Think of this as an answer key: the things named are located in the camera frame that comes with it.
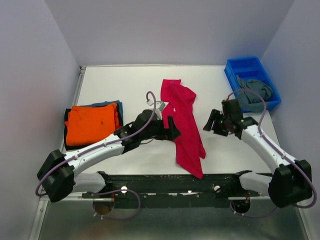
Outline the magenta t shirt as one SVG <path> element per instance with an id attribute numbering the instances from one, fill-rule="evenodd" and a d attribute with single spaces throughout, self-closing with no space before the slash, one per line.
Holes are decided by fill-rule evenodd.
<path id="1" fill-rule="evenodd" d="M 196 93 L 181 85 L 180 79 L 164 79 L 161 85 L 160 99 L 167 102 L 162 111 L 164 127 L 169 127 L 168 116 L 173 117 L 181 136 L 174 140 L 176 163 L 198 179 L 204 174 L 201 159 L 206 157 L 200 133 L 193 114 Z"/>

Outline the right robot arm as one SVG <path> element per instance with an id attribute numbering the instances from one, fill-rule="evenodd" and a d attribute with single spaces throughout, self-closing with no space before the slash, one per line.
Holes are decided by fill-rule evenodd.
<path id="1" fill-rule="evenodd" d="M 247 190 L 263 194 L 270 197 L 278 208 L 315 200 L 311 165 L 306 160 L 297 160 L 276 145 L 262 130 L 259 121 L 243 115 L 236 99 L 224 100 L 221 105 L 222 110 L 211 110 L 203 130 L 225 137 L 234 135 L 258 154 L 272 174 L 239 172 L 238 179 L 230 183 L 230 191 L 236 196 Z"/>

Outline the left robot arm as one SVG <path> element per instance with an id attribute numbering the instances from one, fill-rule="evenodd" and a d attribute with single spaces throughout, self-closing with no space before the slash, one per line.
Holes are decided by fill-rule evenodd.
<path id="1" fill-rule="evenodd" d="M 146 109 L 135 121 L 117 129 L 113 134 L 87 147 L 62 153 L 56 149 L 49 153 L 37 173 L 39 188 L 52 203 L 71 193 L 90 192 L 104 198 L 111 185 L 103 172 L 85 174 L 88 168 L 112 157 L 138 148 L 143 141 L 154 139 L 174 141 L 181 136 L 171 115 L 162 118 L 159 113 Z"/>

